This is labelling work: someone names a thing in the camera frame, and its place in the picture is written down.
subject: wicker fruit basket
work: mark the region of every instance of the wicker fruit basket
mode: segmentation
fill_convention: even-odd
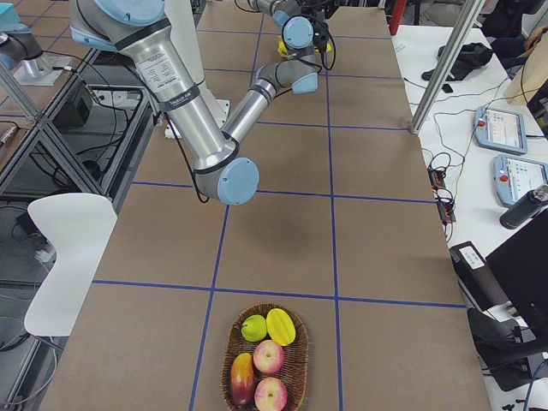
[[[283,411],[296,411],[301,406],[307,387],[307,367],[308,367],[308,335],[305,325],[297,314],[289,310],[284,306],[278,304],[258,304],[244,310],[240,313],[238,318],[232,324],[230,328],[229,341],[227,343],[226,352],[224,353],[223,371],[221,374],[221,389],[223,391],[223,399],[226,403],[227,409],[230,411],[258,411],[253,401],[248,405],[236,406],[232,403],[230,398],[230,368],[234,359],[241,353],[253,354],[258,342],[247,342],[241,336],[241,325],[247,317],[260,314],[266,317],[266,314],[272,308],[283,309],[293,321],[296,330],[295,340],[285,347],[283,352],[285,354],[285,362],[283,363],[280,371],[270,374],[270,377],[280,378],[285,384],[285,388],[288,392],[288,402],[283,408]],[[257,384],[263,378],[265,374],[255,369],[255,381]]]

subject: black cloth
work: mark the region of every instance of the black cloth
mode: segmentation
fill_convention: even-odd
[[[438,50],[438,58],[444,52],[445,46]],[[485,66],[491,61],[493,50],[481,43],[470,43],[461,48],[461,52],[456,57],[455,63],[451,68],[446,81],[463,80],[472,70]],[[434,70],[426,71],[422,74],[422,80],[430,80]]]

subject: black bottle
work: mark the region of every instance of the black bottle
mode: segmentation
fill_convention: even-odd
[[[535,188],[517,200],[499,221],[507,229],[517,229],[525,220],[533,217],[544,206],[548,206],[548,185]]]

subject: red apple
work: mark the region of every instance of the red apple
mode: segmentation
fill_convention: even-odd
[[[288,401],[283,382],[274,377],[263,379],[255,390],[255,407],[259,411],[282,411]]]
[[[253,352],[253,363],[265,374],[272,374],[282,368],[283,360],[283,348],[274,340],[264,340]]]

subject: white chair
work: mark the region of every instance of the white chair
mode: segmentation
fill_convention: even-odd
[[[56,249],[57,259],[27,310],[25,328],[36,337],[68,337],[116,223],[116,213],[105,197],[85,193],[35,200],[28,213]]]

